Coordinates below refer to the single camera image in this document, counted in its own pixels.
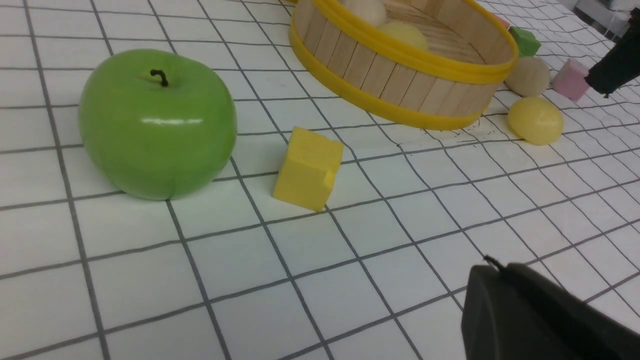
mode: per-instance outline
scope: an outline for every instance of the table surface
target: table surface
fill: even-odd
[[[566,8],[482,3],[531,30],[556,72],[612,46]],[[575,104],[552,146],[506,125],[372,116],[293,55],[278,0],[0,0],[0,359],[464,359],[482,255],[530,264],[640,331],[640,87]],[[133,199],[90,163],[84,82],[110,54],[175,51],[236,100],[232,161],[202,191]],[[346,145],[327,208],[270,196],[293,126]]]

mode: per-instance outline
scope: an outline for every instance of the pink foam cube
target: pink foam cube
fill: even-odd
[[[569,100],[577,102],[589,90],[589,85],[584,77],[589,74],[589,69],[574,59],[564,63],[554,78],[553,89]]]

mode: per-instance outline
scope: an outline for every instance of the yellow egg-shaped object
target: yellow egg-shaped object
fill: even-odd
[[[507,119],[516,135],[534,145],[548,145],[562,134],[562,113],[541,97],[516,101],[509,109]]]
[[[391,21],[380,26],[378,29],[402,42],[406,42],[421,50],[429,51],[427,38],[414,26],[399,21]]]

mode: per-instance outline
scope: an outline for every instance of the wooden slat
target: wooden slat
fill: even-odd
[[[388,0],[385,4],[389,11],[389,19],[411,24],[425,35],[427,43],[429,44],[429,52],[468,63],[485,63],[482,56],[478,54],[467,40],[461,38],[440,21],[404,3]]]
[[[300,0],[296,5],[296,16],[294,16],[294,26],[298,36],[304,41],[309,29],[309,22],[316,11],[313,0]]]
[[[385,89],[382,90],[380,99],[390,102],[393,105],[400,104],[404,94],[407,89],[409,89],[409,85],[411,84],[415,73],[416,71],[409,67],[396,64],[396,67],[389,77],[389,81],[387,81],[387,84],[385,85]]]
[[[329,61],[328,68],[332,73],[338,75],[340,78],[344,76],[356,44],[356,40],[353,40],[349,35],[345,33],[340,34],[338,42],[335,44],[335,50],[333,50],[333,54],[331,55],[331,60]]]
[[[411,80],[411,84],[409,84],[409,88],[406,93],[404,93],[402,101],[400,101],[400,106],[409,110],[418,111],[427,94],[431,91],[431,87],[436,79],[437,78],[423,72],[416,72]]]
[[[465,96],[467,90],[471,87],[471,84],[467,83],[455,83],[449,90],[447,97],[442,101],[442,105],[438,109],[437,115],[441,116],[453,116],[458,107],[461,105],[462,98]]]
[[[435,18],[439,20],[442,24],[449,26],[451,22],[456,19],[456,15],[458,13],[458,6],[460,5],[462,0],[446,0],[442,4],[440,11],[438,11]]]
[[[409,5],[411,5],[412,7],[420,10],[423,13],[426,13],[427,15],[430,15],[428,10],[429,10],[429,5],[435,3],[437,0],[412,0],[411,3]]]
[[[492,44],[490,49],[491,50],[487,55],[486,61],[487,63],[491,63],[491,64],[506,62],[506,61],[500,61],[500,59],[503,59],[505,57],[505,54],[508,54],[511,52],[511,47],[507,43],[507,40],[505,40],[502,37],[498,37],[498,39],[496,39],[496,41]]]
[[[322,32],[324,31],[325,24],[326,17],[324,17],[321,12],[316,10],[311,17],[309,30],[307,31],[307,35],[305,36],[305,47],[312,54],[316,53],[316,49],[318,47],[318,43],[320,42]]]
[[[484,32],[478,32],[476,36],[472,37],[471,45],[487,64],[494,64],[493,57],[495,53],[493,53],[493,47],[501,37],[500,31],[496,27],[489,27]]]
[[[380,97],[382,90],[384,90],[387,81],[391,76],[391,73],[396,67],[396,62],[386,58],[380,54],[376,54],[376,57],[371,63],[369,73],[364,79],[360,89],[375,97]]]
[[[338,42],[338,38],[342,32],[336,28],[331,22],[327,21],[324,25],[322,36],[318,42],[316,49],[316,59],[318,59],[324,66],[329,65],[329,61],[333,55],[333,51]]]
[[[484,86],[484,90],[481,91],[480,96],[474,102],[473,107],[469,110],[469,113],[475,113],[483,108],[491,101],[491,98],[495,94],[495,91],[498,90],[500,84],[489,84]]]
[[[508,62],[513,56],[511,46],[509,46],[509,43],[507,43],[506,41],[503,41],[503,42],[504,42],[504,45],[502,46],[502,49],[496,52],[495,58],[494,58],[494,62],[498,64]]]
[[[471,11],[469,13],[468,19],[466,23],[464,23],[458,34],[463,39],[465,39],[466,42],[471,43],[471,40],[478,32],[484,33],[493,25],[489,22],[489,20],[487,20],[486,17],[484,17],[483,14],[475,11],[473,8],[471,8],[471,6],[469,6],[469,8],[471,9]]]
[[[429,91],[427,97],[424,98],[419,111],[421,113],[435,114],[438,109],[440,109],[444,99],[447,98],[447,94],[452,87],[453,81],[442,78],[436,79],[435,83],[431,87],[431,91]]]
[[[367,77],[367,73],[375,56],[376,53],[373,50],[358,43],[342,78],[351,85],[360,88],[364,79]]]
[[[448,23],[449,27],[458,34],[459,37],[464,38],[462,33],[464,32],[467,24],[470,20],[471,14],[476,12],[471,5],[468,3],[461,1],[458,7],[456,8],[456,16],[451,19],[451,22]]]
[[[474,105],[480,96],[486,92],[486,85],[473,84],[467,89],[467,92],[460,100],[460,104],[456,111],[451,115],[453,117],[463,117],[474,113]]]

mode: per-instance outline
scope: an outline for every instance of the wooden basket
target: wooden basket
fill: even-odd
[[[337,0],[299,0],[289,40],[322,84],[386,119],[435,130],[470,125],[518,58],[498,20],[473,0],[385,0],[389,20],[414,25],[429,52],[400,42]]]

